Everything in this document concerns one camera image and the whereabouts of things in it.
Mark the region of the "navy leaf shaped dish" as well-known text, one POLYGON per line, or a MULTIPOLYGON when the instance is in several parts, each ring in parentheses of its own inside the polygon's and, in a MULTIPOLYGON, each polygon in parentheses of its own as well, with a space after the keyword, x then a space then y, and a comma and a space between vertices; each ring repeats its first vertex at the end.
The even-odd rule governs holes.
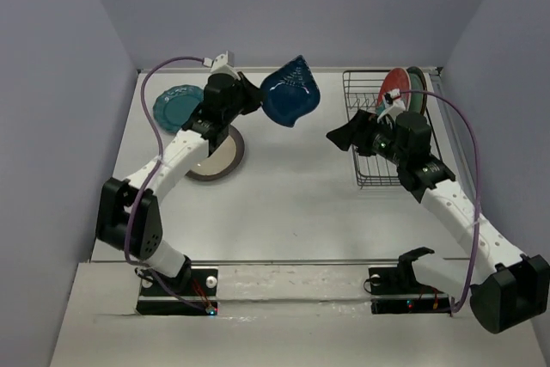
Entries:
POLYGON ((321 102, 321 92, 303 55, 267 76, 260 89, 266 94, 262 109, 276 124, 292 128, 321 102))

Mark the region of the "silver rimmed cream plate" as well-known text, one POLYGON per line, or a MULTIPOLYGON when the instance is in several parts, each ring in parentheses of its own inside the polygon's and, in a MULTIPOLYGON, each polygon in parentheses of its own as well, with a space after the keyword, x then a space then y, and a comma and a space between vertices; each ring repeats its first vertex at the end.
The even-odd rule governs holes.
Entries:
POLYGON ((212 182, 235 171, 244 159, 246 145, 241 133, 229 127, 229 135, 207 159, 186 173, 190 180, 212 182))

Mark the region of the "red teal floral plate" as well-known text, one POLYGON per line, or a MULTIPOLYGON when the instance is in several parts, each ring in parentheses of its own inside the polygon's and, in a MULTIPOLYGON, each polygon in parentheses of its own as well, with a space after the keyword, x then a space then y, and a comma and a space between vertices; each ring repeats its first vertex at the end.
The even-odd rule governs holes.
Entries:
POLYGON ((407 95, 403 94, 403 91, 408 91, 410 89, 410 86, 411 84, 410 84, 409 75, 405 69, 403 68, 392 69, 386 75, 386 77, 382 82, 382 86, 377 96, 375 110, 382 103, 383 94, 388 92, 391 89, 399 89, 401 91, 401 96, 406 103, 406 109, 408 109, 408 97, 407 95))

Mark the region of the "light green round plate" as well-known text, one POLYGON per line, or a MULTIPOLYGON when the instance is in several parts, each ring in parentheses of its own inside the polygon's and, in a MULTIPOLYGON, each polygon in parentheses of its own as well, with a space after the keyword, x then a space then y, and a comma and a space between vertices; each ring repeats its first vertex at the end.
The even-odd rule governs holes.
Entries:
MULTIPOLYGON (((406 69, 410 79, 410 90, 426 90, 426 80, 419 67, 411 66, 406 69)), ((425 114, 427 96, 420 93, 408 95, 408 109, 415 113, 425 114)))

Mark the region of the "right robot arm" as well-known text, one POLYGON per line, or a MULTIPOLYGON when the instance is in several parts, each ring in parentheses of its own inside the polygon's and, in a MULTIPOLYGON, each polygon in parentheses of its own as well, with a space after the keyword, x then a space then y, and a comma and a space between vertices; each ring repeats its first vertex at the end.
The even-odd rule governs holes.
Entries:
POLYGON ((431 127, 423 115, 405 111, 393 125, 386 125, 375 114, 358 111, 348 123, 328 132, 327 139, 340 150, 355 147, 361 156, 380 156, 393 163, 401 186, 470 255, 478 274, 477 282, 467 282, 433 250, 418 248, 412 262, 395 271, 402 290, 415 291, 426 284, 459 297, 468 287, 469 306, 490 333, 501 333, 546 311, 548 262, 540 255, 526 255, 476 213, 455 175, 432 154, 431 127))

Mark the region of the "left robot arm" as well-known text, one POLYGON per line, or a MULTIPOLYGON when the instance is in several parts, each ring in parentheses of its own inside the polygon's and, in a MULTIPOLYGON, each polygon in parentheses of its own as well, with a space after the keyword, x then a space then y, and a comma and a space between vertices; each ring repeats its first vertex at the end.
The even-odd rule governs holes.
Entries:
POLYGON ((163 238, 160 204, 197 164, 211 156, 240 115, 258 110, 265 92, 239 72, 209 76, 202 101, 159 155, 123 180, 108 179, 102 189, 95 229, 97 239, 144 266, 173 294, 185 291, 190 259, 163 238))

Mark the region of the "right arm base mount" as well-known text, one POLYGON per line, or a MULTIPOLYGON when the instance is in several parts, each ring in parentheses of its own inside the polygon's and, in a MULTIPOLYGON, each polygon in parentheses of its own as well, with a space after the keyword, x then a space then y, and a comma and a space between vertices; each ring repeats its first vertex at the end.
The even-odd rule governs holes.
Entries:
POLYGON ((401 254, 394 266, 375 266, 364 280, 364 291, 373 297, 373 315, 449 314, 449 298, 416 279, 413 264, 434 250, 421 247, 401 254))

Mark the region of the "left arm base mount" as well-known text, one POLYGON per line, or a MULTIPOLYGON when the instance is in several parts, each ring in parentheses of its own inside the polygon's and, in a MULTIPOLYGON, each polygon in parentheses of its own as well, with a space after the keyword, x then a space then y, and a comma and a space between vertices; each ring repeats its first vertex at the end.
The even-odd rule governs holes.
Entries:
POLYGON ((137 267, 140 278, 136 312, 151 316, 216 316, 218 315, 218 270, 217 266, 194 266, 191 278, 185 287, 176 292, 176 298, 167 293, 148 270, 137 267))

